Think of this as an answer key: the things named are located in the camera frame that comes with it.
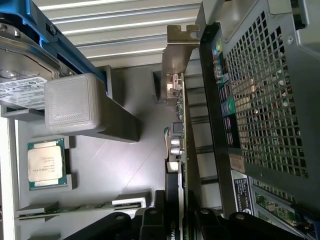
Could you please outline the grey plastic parts rack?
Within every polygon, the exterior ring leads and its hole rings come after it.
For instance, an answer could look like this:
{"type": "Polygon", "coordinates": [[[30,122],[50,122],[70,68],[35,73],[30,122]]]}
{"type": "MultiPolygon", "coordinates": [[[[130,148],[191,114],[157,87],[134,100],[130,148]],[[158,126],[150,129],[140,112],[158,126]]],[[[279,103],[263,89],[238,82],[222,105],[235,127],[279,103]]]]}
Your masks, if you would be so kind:
{"type": "Polygon", "coordinates": [[[0,176],[3,240],[57,236],[64,239],[108,215],[108,209],[64,213],[48,220],[18,222],[17,210],[31,204],[58,203],[62,207],[111,202],[120,194],[162,190],[165,187],[164,129],[176,118],[171,107],[156,102],[153,73],[160,64],[117,68],[122,103],[141,121],[136,143],[77,136],[69,151],[73,190],[32,192],[27,183],[27,143],[45,135],[43,121],[20,122],[0,117],[0,176]]]}

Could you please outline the loose green RAM stick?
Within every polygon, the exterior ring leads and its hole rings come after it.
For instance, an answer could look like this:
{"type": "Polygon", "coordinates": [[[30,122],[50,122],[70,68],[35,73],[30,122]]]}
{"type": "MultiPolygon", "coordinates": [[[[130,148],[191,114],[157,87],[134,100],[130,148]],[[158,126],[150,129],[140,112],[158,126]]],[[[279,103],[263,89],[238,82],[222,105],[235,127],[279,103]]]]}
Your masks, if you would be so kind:
{"type": "Polygon", "coordinates": [[[35,217],[48,217],[48,216],[59,216],[69,213],[85,213],[85,212],[96,212],[102,210],[130,210],[141,208],[144,203],[141,202],[127,202],[127,203],[116,203],[103,202],[96,204],[84,204],[77,206],[65,206],[62,207],[58,202],[46,203],[46,204],[34,204],[17,211],[19,218],[35,218],[35,217]]]}

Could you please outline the CPU with silver lid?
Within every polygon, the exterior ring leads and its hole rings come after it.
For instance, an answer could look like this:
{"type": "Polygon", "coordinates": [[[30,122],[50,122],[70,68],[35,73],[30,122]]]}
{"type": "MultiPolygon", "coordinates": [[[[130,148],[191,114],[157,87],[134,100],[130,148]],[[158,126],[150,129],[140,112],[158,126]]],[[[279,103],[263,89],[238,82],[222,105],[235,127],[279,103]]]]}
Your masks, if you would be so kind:
{"type": "Polygon", "coordinates": [[[63,138],[28,143],[27,176],[31,191],[62,187],[68,183],[63,138]]]}

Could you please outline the open metal PC case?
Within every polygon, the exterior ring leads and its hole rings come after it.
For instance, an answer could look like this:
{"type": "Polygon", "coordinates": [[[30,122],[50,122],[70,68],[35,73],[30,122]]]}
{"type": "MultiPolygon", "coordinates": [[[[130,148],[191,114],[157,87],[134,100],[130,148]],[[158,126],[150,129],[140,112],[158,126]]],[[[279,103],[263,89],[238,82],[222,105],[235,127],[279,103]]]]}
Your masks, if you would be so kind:
{"type": "Polygon", "coordinates": [[[221,200],[320,240],[320,0],[202,0],[196,19],[221,200]],[[291,203],[291,226],[252,186],[291,203]]]}

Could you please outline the blue disk carrier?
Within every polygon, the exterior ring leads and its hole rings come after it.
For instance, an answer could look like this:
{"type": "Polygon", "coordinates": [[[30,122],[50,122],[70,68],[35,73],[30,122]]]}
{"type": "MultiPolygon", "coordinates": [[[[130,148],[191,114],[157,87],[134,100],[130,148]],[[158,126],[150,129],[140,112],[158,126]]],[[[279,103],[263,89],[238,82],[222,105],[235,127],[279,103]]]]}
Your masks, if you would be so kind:
{"type": "Polygon", "coordinates": [[[31,38],[45,52],[78,74],[96,75],[105,85],[107,76],[95,67],[73,43],[45,16],[33,0],[0,0],[0,18],[31,38]]]}

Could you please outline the silver hard disk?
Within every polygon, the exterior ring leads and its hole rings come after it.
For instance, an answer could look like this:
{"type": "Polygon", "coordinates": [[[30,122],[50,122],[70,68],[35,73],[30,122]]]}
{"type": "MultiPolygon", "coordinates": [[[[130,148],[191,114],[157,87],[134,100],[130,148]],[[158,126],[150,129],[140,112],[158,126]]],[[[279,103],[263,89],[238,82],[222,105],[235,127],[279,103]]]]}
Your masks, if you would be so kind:
{"type": "Polygon", "coordinates": [[[68,68],[9,21],[0,18],[0,105],[45,108],[44,86],[68,68]]]}

